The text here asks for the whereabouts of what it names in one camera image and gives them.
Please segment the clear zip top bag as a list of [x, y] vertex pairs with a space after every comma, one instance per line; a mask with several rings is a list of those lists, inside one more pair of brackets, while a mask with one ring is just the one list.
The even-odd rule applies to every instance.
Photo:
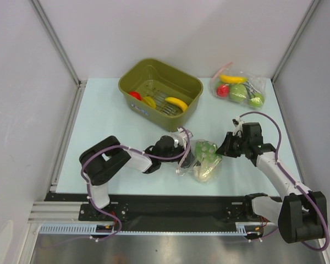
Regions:
[[192, 141], [185, 158], [181, 158], [176, 167], [176, 174], [190, 175], [201, 183], [210, 181], [216, 176], [216, 170], [222, 161], [222, 156], [216, 154], [217, 150], [218, 146], [212, 141]]

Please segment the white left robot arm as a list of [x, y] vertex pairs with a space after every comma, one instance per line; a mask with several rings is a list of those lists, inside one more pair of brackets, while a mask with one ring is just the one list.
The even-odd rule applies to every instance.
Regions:
[[87, 184], [92, 203], [91, 214], [98, 220], [110, 214], [108, 182], [123, 168], [136, 169], [150, 174], [160, 169], [164, 162], [176, 162], [181, 167], [189, 165], [192, 133], [180, 129], [170, 136], [162, 136], [154, 145], [143, 151], [126, 147], [115, 136], [109, 136], [84, 151], [80, 157], [81, 176]]

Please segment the fake napa cabbage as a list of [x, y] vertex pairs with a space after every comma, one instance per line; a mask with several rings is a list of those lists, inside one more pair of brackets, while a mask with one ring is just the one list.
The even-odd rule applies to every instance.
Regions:
[[194, 178], [198, 182], [208, 182], [215, 176], [215, 170], [222, 157], [216, 154], [218, 146], [211, 141], [197, 140], [194, 143], [194, 155], [197, 162], [193, 167]]

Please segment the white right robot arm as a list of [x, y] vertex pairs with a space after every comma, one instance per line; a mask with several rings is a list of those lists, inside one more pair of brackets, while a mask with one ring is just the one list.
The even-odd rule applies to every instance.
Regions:
[[238, 158], [244, 155], [272, 183], [281, 198], [275, 201], [266, 194], [249, 195], [243, 215], [250, 221], [260, 216], [278, 227], [287, 243], [327, 239], [327, 200], [320, 191], [312, 191], [292, 177], [278, 158], [278, 150], [264, 143], [259, 123], [233, 119], [235, 129], [228, 132], [218, 155]]

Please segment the yellow fake lemon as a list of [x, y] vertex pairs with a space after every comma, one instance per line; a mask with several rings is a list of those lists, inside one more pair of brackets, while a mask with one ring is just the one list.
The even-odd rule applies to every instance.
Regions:
[[156, 109], [156, 107], [157, 107], [155, 100], [150, 96], [144, 96], [142, 98], [142, 102], [145, 103], [146, 105], [150, 106], [153, 109]]

